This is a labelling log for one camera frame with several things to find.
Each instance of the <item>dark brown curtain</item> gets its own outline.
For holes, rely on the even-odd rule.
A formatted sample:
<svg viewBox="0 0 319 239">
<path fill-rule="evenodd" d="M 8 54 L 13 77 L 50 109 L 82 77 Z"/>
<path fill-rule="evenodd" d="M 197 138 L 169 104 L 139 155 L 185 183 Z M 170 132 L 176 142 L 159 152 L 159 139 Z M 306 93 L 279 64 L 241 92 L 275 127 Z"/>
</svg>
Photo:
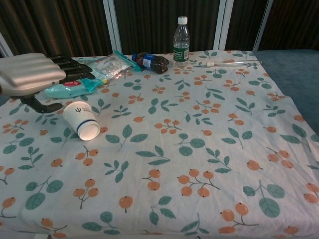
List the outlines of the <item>dark brown curtain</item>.
<svg viewBox="0 0 319 239">
<path fill-rule="evenodd" d="M 115 0 L 122 52 L 169 53 L 179 16 L 188 17 L 190 50 L 212 49 L 219 0 Z"/>
<path fill-rule="evenodd" d="M 0 0 L 0 32 L 14 55 L 112 53 L 102 0 Z"/>
<path fill-rule="evenodd" d="M 274 0 L 259 50 L 319 50 L 319 1 Z"/>
<path fill-rule="evenodd" d="M 235 0 L 226 50 L 252 50 L 263 19 L 267 0 Z"/>
</svg>

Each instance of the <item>blue carpet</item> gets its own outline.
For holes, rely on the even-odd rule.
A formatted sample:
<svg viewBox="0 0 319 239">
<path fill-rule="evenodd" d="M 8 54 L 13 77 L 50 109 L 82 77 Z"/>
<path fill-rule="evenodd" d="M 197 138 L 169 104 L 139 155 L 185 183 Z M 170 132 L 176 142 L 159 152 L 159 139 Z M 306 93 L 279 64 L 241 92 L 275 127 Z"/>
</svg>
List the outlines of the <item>blue carpet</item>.
<svg viewBox="0 0 319 239">
<path fill-rule="evenodd" d="M 319 135 L 319 51 L 255 51 L 262 66 Z"/>
</svg>

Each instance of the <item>clear plastic tube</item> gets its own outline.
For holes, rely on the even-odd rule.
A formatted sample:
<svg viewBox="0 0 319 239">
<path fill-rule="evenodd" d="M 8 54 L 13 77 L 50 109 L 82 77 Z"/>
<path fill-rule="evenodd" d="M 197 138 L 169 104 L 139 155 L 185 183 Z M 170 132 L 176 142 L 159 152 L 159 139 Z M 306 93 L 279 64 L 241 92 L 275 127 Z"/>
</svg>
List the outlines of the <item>clear plastic tube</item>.
<svg viewBox="0 0 319 239">
<path fill-rule="evenodd" d="M 248 60 L 248 61 L 223 61 L 223 62 L 207 62 L 206 67 L 227 67 L 227 66 L 259 66 L 261 61 L 258 60 Z"/>
</svg>

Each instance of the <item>white metal frame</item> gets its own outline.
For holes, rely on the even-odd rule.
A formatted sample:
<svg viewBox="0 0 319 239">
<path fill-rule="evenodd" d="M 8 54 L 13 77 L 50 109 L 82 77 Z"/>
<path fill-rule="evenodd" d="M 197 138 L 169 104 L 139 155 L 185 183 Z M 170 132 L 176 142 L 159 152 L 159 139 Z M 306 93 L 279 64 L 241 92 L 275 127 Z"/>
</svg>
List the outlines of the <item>white metal frame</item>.
<svg viewBox="0 0 319 239">
<path fill-rule="evenodd" d="M 110 41 L 113 50 L 122 52 L 118 21 L 116 18 L 114 0 L 103 0 L 106 22 L 109 29 Z"/>
<path fill-rule="evenodd" d="M 234 0 L 227 0 L 226 1 L 225 13 L 224 13 L 224 18 L 223 18 L 223 24 L 221 27 L 219 45 L 218 45 L 218 50 L 221 50 L 221 51 L 225 50 L 225 45 L 226 45 L 226 40 L 227 40 L 227 35 L 228 35 L 228 28 L 229 28 L 229 23 L 230 23 L 230 17 L 231 17 L 231 12 L 233 10 L 233 4 L 234 4 Z"/>
<path fill-rule="evenodd" d="M 6 43 L 4 37 L 0 32 L 0 54 L 2 57 L 13 56 L 12 51 L 10 50 L 8 44 Z"/>
<path fill-rule="evenodd" d="M 258 34 L 257 34 L 256 40 L 255 40 L 255 44 L 253 46 L 253 51 L 258 51 L 259 44 L 260 44 L 261 38 L 263 36 L 264 30 L 265 30 L 265 26 L 266 26 L 266 23 L 267 23 L 267 20 L 268 20 L 269 13 L 270 13 L 271 7 L 273 5 L 273 2 L 274 2 L 274 0 L 268 0 L 267 1 L 267 5 L 266 5 L 265 12 L 264 12 L 264 16 L 263 16 L 263 19 L 261 21 L 261 24 L 260 24 L 260 27 L 259 27 L 259 30 L 258 30 Z"/>
</svg>

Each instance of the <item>paper cup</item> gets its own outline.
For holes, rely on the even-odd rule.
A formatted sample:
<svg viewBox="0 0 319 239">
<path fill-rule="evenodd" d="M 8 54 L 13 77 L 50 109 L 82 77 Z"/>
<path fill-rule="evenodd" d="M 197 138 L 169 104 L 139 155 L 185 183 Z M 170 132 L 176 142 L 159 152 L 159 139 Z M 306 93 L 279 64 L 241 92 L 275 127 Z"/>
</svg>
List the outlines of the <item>paper cup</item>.
<svg viewBox="0 0 319 239">
<path fill-rule="evenodd" d="M 100 126 L 91 111 L 91 106 L 83 101 L 69 104 L 63 113 L 64 119 L 82 140 L 94 139 L 100 133 Z"/>
</svg>

